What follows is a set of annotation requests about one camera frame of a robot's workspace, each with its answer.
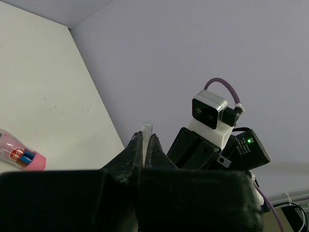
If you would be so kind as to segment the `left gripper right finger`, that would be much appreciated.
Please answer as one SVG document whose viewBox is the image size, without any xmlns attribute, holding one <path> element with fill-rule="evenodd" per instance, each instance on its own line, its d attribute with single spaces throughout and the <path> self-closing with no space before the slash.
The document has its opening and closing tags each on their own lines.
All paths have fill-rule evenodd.
<svg viewBox="0 0 309 232">
<path fill-rule="evenodd" d="M 180 170 L 152 135 L 139 171 L 142 232 L 261 232 L 250 178 L 238 171 Z"/>
</svg>

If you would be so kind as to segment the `pink cap bottle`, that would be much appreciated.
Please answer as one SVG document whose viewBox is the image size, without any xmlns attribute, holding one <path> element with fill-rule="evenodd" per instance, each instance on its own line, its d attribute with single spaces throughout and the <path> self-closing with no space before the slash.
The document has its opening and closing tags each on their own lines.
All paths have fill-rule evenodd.
<svg viewBox="0 0 309 232">
<path fill-rule="evenodd" d="M 25 171 L 43 171 L 46 157 L 30 149 L 9 132 L 0 130 L 0 160 Z"/>
</svg>

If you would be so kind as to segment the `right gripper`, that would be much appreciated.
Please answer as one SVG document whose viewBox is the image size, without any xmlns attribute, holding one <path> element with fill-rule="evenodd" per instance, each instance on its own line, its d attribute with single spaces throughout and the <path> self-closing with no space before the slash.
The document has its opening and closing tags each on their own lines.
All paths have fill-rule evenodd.
<svg viewBox="0 0 309 232">
<path fill-rule="evenodd" d="M 249 171 L 270 163 L 270 158 L 250 128 L 236 128 L 223 150 L 197 133 L 181 128 L 167 156 L 179 168 L 186 170 Z"/>
</svg>

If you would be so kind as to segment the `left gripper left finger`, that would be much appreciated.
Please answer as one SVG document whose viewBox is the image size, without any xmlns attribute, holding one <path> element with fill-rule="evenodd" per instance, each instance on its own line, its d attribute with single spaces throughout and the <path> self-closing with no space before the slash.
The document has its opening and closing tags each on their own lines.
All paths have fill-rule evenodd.
<svg viewBox="0 0 309 232">
<path fill-rule="evenodd" d="M 134 175 L 141 132 L 96 170 L 5 172 L 0 176 L 3 232 L 135 232 Z"/>
</svg>

